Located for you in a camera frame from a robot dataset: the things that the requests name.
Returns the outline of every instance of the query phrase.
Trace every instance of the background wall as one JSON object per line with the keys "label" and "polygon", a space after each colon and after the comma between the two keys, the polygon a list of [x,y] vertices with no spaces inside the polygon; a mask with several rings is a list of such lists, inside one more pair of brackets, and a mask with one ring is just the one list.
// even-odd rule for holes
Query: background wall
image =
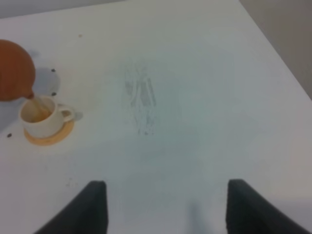
{"label": "background wall", "polygon": [[0,18],[102,4],[119,0],[0,0]]}
{"label": "background wall", "polygon": [[312,0],[240,0],[312,99]]}

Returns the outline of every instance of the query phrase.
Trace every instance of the coaster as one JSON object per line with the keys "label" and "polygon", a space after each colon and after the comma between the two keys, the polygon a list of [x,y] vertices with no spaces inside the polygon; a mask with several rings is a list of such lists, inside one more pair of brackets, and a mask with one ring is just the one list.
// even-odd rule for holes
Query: coaster
{"label": "coaster", "polygon": [[59,130],[57,133],[55,133],[53,136],[47,137],[47,138],[35,138],[24,129],[24,135],[26,139],[34,144],[34,145],[40,145],[40,146],[47,146],[47,145],[53,145],[56,144],[63,139],[65,139],[74,128],[74,121],[71,120],[69,122],[65,122],[63,125],[63,128]]}

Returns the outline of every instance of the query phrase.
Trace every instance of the black object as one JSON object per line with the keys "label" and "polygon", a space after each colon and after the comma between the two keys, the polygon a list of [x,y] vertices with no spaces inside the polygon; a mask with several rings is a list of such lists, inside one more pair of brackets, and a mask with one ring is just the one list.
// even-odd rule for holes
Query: black object
{"label": "black object", "polygon": [[311,234],[271,205],[244,180],[230,180],[228,234]]}
{"label": "black object", "polygon": [[36,234],[105,234],[107,227],[106,184],[92,181]]}

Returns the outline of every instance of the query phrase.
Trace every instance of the cup handle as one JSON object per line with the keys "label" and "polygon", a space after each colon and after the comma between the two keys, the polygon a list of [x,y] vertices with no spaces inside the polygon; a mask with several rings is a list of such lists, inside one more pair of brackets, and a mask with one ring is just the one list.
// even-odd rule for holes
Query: cup handle
{"label": "cup handle", "polygon": [[73,120],[76,115],[74,109],[66,105],[58,105],[58,111],[60,112],[68,111],[70,113],[70,115],[64,117],[64,122]]}

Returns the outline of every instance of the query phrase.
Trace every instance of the orange object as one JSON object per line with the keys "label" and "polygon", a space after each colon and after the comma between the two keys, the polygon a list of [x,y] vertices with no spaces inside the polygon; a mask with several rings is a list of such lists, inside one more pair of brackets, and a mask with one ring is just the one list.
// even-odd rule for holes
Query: orange object
{"label": "orange object", "polygon": [[19,45],[0,40],[0,101],[33,98],[35,77],[30,55]]}

